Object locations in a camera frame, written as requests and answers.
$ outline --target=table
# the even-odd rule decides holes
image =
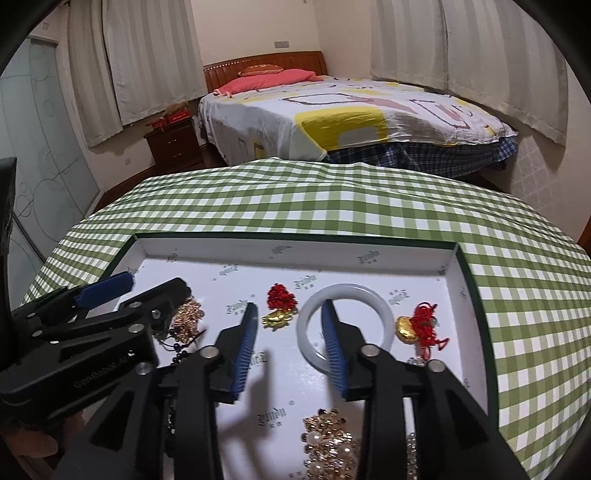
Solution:
[[[589,408],[591,260],[507,194],[366,164],[266,159],[147,179],[76,225],[26,301],[96,281],[138,232],[283,232],[458,242],[486,310],[499,429],[543,479]]]

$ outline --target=gold charm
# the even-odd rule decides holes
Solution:
[[[187,343],[197,335],[197,324],[204,316],[201,304],[193,296],[187,298],[187,301],[178,308],[170,323],[174,337],[179,342]]]
[[[410,317],[398,317],[396,319],[396,335],[402,342],[409,345],[418,341],[418,336],[410,323]]]
[[[293,311],[288,312],[286,310],[276,310],[271,312],[269,315],[265,315],[262,318],[262,324],[264,328],[272,328],[273,331],[282,328],[288,325],[289,322],[294,317]]]
[[[301,440],[306,445],[304,460],[311,480],[352,480],[359,457],[360,442],[353,440],[347,421],[339,417],[336,408],[330,412],[321,408],[318,415],[304,419],[306,432]]]

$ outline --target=red pillow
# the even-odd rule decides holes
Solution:
[[[248,92],[249,90],[261,90],[263,88],[279,87],[279,85],[293,85],[299,82],[322,82],[322,78],[317,77],[316,72],[309,70],[289,69],[268,75],[239,77],[214,90],[213,93],[232,96],[236,93]]]

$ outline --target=blue plaid bed skirt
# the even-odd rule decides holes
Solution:
[[[486,145],[442,147],[429,143],[390,142],[328,152],[326,163],[367,163],[378,167],[404,168],[455,179],[486,166],[502,170],[517,153],[517,138],[503,137]]]

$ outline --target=red tassel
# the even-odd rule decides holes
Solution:
[[[414,315],[410,319],[410,323],[418,336],[421,357],[423,357],[425,361],[431,358],[432,346],[437,345],[437,349],[441,351],[449,343],[449,338],[437,340],[437,334],[435,333],[434,328],[436,319],[433,316],[436,307],[436,303],[431,305],[424,301],[417,305],[414,309]]]

